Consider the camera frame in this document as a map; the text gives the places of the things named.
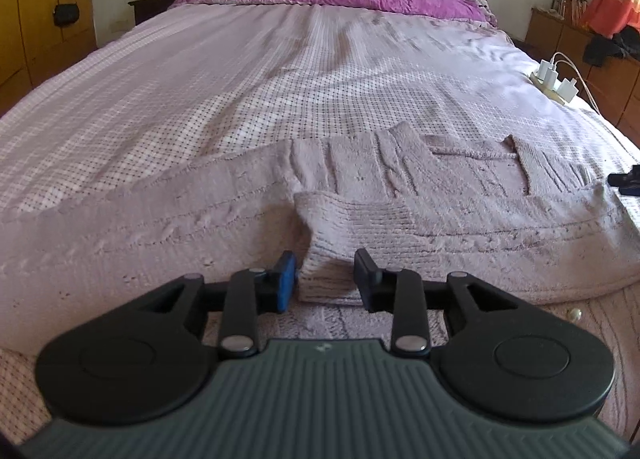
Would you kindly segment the wooden wardrobe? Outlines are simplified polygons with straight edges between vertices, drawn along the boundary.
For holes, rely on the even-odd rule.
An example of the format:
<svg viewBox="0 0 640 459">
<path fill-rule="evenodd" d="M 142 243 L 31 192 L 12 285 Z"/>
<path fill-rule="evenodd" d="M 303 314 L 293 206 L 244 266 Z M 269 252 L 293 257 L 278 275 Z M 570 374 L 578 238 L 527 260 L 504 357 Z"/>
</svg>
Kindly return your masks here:
<svg viewBox="0 0 640 459">
<path fill-rule="evenodd" d="M 53 23 L 55 0 L 1 0 L 1 111 L 96 49 L 92 0 L 78 3 L 79 20 Z"/>
</svg>

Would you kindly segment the pink checkered bed sheet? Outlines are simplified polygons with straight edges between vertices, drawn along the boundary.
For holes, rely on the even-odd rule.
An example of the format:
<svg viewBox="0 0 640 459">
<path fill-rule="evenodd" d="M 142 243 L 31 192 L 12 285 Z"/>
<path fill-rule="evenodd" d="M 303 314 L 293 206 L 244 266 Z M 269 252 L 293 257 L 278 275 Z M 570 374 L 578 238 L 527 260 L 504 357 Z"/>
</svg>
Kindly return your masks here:
<svg viewBox="0 0 640 459">
<path fill-rule="evenodd" d="M 1 210 L 41 211 L 200 156 L 399 122 L 513 134 L 593 172 L 637 160 L 603 104 L 562 107 L 503 32 L 344 7 L 183 5 L 23 98 L 1 122 Z"/>
</svg>

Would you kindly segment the dark wooden nightstand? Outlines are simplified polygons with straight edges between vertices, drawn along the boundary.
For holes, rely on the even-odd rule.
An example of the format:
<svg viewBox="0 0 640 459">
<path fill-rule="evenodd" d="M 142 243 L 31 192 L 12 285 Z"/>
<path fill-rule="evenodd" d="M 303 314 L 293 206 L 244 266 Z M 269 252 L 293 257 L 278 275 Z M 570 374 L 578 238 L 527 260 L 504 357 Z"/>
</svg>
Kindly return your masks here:
<svg viewBox="0 0 640 459">
<path fill-rule="evenodd" d="M 134 11 L 134 24 L 138 26 L 165 12 L 175 0 L 132 0 L 128 5 Z"/>
</svg>

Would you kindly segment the beige power strip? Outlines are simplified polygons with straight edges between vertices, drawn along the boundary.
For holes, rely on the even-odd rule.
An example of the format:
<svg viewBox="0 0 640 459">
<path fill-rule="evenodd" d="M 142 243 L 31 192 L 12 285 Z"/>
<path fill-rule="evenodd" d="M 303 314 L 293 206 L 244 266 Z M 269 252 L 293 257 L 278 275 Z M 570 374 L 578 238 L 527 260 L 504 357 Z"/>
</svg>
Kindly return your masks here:
<svg viewBox="0 0 640 459">
<path fill-rule="evenodd" d="M 567 78 L 564 78 L 562 81 L 556 81 L 552 87 L 546 87 L 544 86 L 544 81 L 538 78 L 535 72 L 532 72 L 529 75 L 529 80 L 532 81 L 534 86 L 538 88 L 541 93 L 559 104 L 570 104 L 578 95 L 578 88 L 575 80 L 567 80 Z"/>
</svg>

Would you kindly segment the row of books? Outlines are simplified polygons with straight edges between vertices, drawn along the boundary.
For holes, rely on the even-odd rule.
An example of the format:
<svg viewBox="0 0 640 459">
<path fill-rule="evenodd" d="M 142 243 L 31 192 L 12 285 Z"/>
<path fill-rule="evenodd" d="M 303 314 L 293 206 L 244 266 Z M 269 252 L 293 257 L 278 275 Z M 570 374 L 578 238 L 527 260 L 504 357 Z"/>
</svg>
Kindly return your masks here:
<svg viewBox="0 0 640 459">
<path fill-rule="evenodd" d="M 565 22 L 580 26 L 588 7 L 588 0 L 552 0 L 551 9 Z"/>
</svg>

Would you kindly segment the white charger plug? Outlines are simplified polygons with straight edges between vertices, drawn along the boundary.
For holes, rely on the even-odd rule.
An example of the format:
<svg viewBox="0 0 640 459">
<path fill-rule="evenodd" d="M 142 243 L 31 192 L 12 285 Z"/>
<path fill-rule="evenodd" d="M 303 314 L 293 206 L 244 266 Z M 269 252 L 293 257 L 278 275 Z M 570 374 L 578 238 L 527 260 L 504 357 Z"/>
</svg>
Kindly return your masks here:
<svg viewBox="0 0 640 459">
<path fill-rule="evenodd" d="M 560 83 L 559 87 L 556 89 L 556 95 L 558 95 L 562 101 L 571 102 L 578 94 L 578 88 L 576 84 L 576 80 L 572 78 L 571 80 L 564 80 Z"/>
<path fill-rule="evenodd" d="M 536 79 L 543 88 L 552 89 L 558 79 L 558 71 L 555 70 L 555 65 L 551 61 L 541 60 L 536 72 Z"/>
</svg>

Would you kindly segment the lilac cable knit cardigan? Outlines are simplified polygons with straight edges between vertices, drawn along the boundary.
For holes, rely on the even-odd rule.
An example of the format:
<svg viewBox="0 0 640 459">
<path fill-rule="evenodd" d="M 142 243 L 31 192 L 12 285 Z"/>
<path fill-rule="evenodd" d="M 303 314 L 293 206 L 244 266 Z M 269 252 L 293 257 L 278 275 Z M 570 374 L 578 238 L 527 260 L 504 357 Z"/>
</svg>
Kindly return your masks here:
<svg viewBox="0 0 640 459">
<path fill-rule="evenodd" d="M 605 341 L 617 378 L 602 418 L 639 416 L 639 231 L 577 156 L 389 130 L 208 156 L 41 212 L 1 217 L 1 345 L 50 339 L 186 273 L 210 281 L 302 264 L 277 337 L 382 335 L 356 313 L 352 258 L 437 280 L 461 269 Z"/>
</svg>

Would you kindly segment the black garment on sideboard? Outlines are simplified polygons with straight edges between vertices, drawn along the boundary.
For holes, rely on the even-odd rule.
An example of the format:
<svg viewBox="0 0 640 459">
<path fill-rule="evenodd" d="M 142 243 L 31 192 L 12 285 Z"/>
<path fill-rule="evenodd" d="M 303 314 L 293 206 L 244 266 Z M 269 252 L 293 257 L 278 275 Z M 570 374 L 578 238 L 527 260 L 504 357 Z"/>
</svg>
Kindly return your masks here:
<svg viewBox="0 0 640 459">
<path fill-rule="evenodd" d="M 625 26 L 611 38 L 600 34 L 593 35 L 587 44 L 582 61 L 590 66 L 602 68 L 605 60 L 610 57 L 618 59 L 639 59 L 640 34 L 632 26 Z"/>
</svg>

